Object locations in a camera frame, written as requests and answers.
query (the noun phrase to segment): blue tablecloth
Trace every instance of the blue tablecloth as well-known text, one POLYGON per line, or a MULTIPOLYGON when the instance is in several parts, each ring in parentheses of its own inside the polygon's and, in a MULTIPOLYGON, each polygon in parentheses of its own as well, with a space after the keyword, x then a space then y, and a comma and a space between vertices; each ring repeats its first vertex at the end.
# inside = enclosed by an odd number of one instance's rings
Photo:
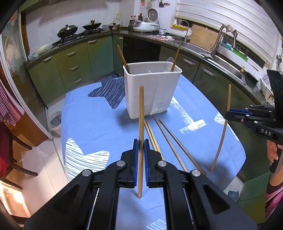
MULTIPOLYGON (((138 119, 126 110, 124 78, 108 76, 67 93, 62 110, 62 148, 69 180, 83 169, 103 170, 138 138, 138 119)), ((209 172, 220 142, 224 119, 210 101, 184 76, 180 76, 168 110, 156 114, 175 134, 207 177, 224 190, 245 161, 239 139, 227 128, 213 173, 209 172)), ((151 116, 146 116, 164 159, 182 170, 175 155, 151 116)), ((168 134, 187 169, 196 167, 168 134)), ((117 228, 166 229, 162 189, 148 189, 143 183, 142 198, 137 188, 121 189, 117 228)))

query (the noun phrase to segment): cutting board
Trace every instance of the cutting board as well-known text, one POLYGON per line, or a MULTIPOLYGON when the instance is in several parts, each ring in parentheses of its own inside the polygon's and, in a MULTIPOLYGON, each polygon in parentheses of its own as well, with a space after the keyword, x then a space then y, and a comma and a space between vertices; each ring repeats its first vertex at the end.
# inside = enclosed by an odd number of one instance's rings
POLYGON ((214 46, 218 33, 199 25, 192 26, 192 34, 190 43, 197 45, 210 51, 210 48, 214 46))

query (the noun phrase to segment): chair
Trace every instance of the chair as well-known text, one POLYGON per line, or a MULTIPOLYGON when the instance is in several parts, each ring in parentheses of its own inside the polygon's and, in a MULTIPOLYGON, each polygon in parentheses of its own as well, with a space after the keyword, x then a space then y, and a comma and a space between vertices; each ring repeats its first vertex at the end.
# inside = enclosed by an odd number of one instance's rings
POLYGON ((2 162, 5 162, 4 166, 2 168, 6 167, 6 171, 4 170, 4 173, 0 174, 0 180, 5 182, 6 184, 12 185, 20 190, 22 190, 22 187, 9 181, 6 179, 8 174, 13 170, 16 169, 20 172, 23 172, 25 174, 31 175, 31 176, 38 176, 36 172, 32 172, 30 170, 24 169, 20 167, 19 165, 16 165, 17 161, 14 159, 13 155, 13 140, 19 143, 21 146, 32 150, 32 147, 27 145, 26 143, 22 142, 19 138, 17 138, 15 135, 12 134, 10 129, 4 124, 4 122, 0 122, 0 158, 2 162))

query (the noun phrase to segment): screw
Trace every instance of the screw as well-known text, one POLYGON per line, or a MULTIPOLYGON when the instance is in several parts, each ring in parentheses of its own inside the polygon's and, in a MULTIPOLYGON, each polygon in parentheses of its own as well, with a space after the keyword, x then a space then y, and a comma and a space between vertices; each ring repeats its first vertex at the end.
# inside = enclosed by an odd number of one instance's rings
POLYGON ((82 174, 83 176, 89 176, 91 174, 91 170, 85 169, 82 174))
POLYGON ((167 165, 167 163, 165 161, 159 161, 157 163, 160 167, 165 167, 167 165))
POLYGON ((200 171, 198 171, 197 169, 192 171, 192 175, 193 176, 200 176, 200 171))
POLYGON ((117 161, 116 165, 119 167, 123 167, 125 165, 125 161, 117 161))

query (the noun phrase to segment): green basket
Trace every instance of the green basket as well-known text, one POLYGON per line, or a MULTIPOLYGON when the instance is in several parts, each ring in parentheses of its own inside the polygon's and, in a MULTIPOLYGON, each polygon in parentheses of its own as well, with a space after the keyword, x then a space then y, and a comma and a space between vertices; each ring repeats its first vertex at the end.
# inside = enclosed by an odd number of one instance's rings
POLYGON ((236 49, 233 49, 233 53, 237 54, 240 58, 244 59, 245 61, 248 60, 248 58, 244 54, 242 54, 241 52, 239 52, 236 49))

